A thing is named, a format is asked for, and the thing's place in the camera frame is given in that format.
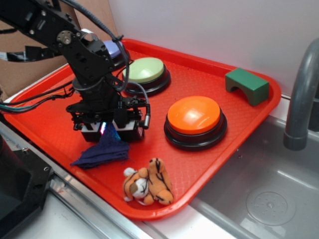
stainless steel sink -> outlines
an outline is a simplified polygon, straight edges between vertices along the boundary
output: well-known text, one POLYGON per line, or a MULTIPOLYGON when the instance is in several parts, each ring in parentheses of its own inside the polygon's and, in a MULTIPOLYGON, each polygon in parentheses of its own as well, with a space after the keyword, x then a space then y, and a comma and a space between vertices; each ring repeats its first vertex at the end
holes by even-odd
POLYGON ((191 202, 237 238, 319 237, 319 136, 283 145, 285 122, 268 117, 191 202))

plastic tray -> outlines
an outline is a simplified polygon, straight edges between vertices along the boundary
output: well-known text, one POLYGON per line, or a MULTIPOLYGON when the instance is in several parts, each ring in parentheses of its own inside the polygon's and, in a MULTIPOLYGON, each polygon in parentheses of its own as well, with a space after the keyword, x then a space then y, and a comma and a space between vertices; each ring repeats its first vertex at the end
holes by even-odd
MULTIPOLYGON (((137 220, 155 220, 176 213, 190 202, 279 103, 281 90, 270 77, 254 73, 269 81, 270 97, 252 107, 241 90, 229 93, 225 89, 225 74, 234 70, 233 66, 135 40, 127 39, 123 43, 132 59, 147 56, 161 59, 170 71, 172 80, 166 90, 150 97, 150 128, 146 130, 143 141, 130 143, 130 159, 87 170, 70 166, 82 151, 93 145, 84 140, 81 132, 73 130, 71 114, 65 110, 69 104, 80 100, 78 95, 65 100, 45 102, 35 110, 19 115, 5 115, 5 118, 123 215, 137 220), (176 149, 167 142, 163 130, 169 107, 178 99, 191 95, 214 99, 228 120, 224 139, 215 147, 204 151, 176 149), (135 201, 125 202, 122 191, 124 169, 147 167, 153 157, 162 158, 166 164, 173 184, 175 202, 169 206, 158 202, 150 206, 143 206, 135 201)), ((20 93, 14 101, 42 93, 73 78, 70 67, 66 65, 20 93)))

cable tie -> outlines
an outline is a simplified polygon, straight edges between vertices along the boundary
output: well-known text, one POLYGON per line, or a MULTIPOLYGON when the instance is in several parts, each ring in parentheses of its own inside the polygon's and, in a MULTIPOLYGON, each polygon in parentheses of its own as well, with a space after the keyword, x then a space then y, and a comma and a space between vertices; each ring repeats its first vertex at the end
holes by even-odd
POLYGON ((122 38, 123 38, 123 37, 124 37, 124 35, 117 36, 117 37, 115 37, 114 39, 112 39, 112 41, 113 41, 114 43, 119 42, 119 41, 122 41, 122 38))

faucet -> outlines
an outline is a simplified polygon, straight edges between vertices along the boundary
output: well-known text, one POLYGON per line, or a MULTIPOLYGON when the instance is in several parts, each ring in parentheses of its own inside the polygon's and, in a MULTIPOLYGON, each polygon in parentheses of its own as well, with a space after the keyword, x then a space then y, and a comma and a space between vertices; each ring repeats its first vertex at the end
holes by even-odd
POLYGON ((307 48, 300 64, 289 105, 284 146, 306 147, 308 129, 319 129, 319 38, 307 48))

green arch block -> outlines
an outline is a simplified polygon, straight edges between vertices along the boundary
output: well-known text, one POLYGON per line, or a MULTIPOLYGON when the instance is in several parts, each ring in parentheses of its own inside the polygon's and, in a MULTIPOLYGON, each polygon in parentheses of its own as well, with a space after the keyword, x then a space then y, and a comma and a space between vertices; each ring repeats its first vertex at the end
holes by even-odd
POLYGON ((258 105, 269 97, 269 82, 244 69, 237 68, 227 73, 225 80, 228 92, 241 89, 252 106, 258 105))

